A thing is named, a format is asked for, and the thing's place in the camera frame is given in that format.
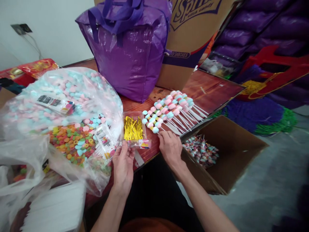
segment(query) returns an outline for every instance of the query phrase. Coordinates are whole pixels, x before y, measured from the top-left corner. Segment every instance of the person's left hand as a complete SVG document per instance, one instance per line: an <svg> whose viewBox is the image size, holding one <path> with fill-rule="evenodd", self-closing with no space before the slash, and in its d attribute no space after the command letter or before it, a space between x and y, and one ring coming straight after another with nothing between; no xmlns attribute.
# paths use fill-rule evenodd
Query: person's left hand
<svg viewBox="0 0 309 232"><path fill-rule="evenodd" d="M117 148L113 155L114 188L124 194L129 194L133 182L134 153L135 150L128 148L128 143L124 140L122 147Z"/></svg>

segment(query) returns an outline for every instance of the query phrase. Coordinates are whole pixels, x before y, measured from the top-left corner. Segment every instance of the bag handle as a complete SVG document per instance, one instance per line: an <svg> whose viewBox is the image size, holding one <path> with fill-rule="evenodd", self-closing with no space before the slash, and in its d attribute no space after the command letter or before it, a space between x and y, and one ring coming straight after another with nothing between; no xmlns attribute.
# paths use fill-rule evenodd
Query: bag handle
<svg viewBox="0 0 309 232"><path fill-rule="evenodd" d="M102 12L96 6L88 10L89 24L96 43L98 43L97 22L112 34L116 34L117 38L121 39L121 34L132 28L142 17L144 11L143 0L127 0L125 3L106 0L101 4L104 4ZM107 15L112 9L112 6L121 4L122 7L116 15L107 19Z"/></svg>

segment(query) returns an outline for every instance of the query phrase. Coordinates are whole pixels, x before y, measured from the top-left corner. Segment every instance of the white wall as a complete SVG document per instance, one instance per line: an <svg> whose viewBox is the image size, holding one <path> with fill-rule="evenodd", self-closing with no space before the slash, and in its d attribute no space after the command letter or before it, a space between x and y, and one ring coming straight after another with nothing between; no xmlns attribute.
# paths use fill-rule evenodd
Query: white wall
<svg viewBox="0 0 309 232"><path fill-rule="evenodd" d="M75 22L93 6L93 0L0 0L0 70L39 59L37 51L11 24L27 23L42 56L60 66L93 58Z"/></svg>

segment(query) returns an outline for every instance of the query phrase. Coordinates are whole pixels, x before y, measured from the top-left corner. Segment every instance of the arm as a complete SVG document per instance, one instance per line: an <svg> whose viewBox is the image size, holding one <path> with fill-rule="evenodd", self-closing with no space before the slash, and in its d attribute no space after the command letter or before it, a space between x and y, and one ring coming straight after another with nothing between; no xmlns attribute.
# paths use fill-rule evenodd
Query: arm
<svg viewBox="0 0 309 232"><path fill-rule="evenodd" d="M192 176L186 163L182 161L180 138L170 131L160 132L159 138L162 155L183 184L204 230L208 232L238 231Z"/></svg>
<svg viewBox="0 0 309 232"><path fill-rule="evenodd" d="M133 181L133 159L134 151L124 141L113 156L114 185L91 232L118 231Z"/></svg>

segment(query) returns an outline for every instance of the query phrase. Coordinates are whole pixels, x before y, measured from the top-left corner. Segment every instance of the gray floor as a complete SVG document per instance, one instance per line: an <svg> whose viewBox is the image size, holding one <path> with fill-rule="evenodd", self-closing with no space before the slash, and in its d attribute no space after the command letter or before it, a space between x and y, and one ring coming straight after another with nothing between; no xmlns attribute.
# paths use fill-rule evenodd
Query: gray floor
<svg viewBox="0 0 309 232"><path fill-rule="evenodd" d="M296 117L302 129L260 137L269 147L249 165L231 193L211 196L240 231L271 231L282 216L299 218L297 195L309 182L309 117ZM188 200L183 186L180 189Z"/></svg>

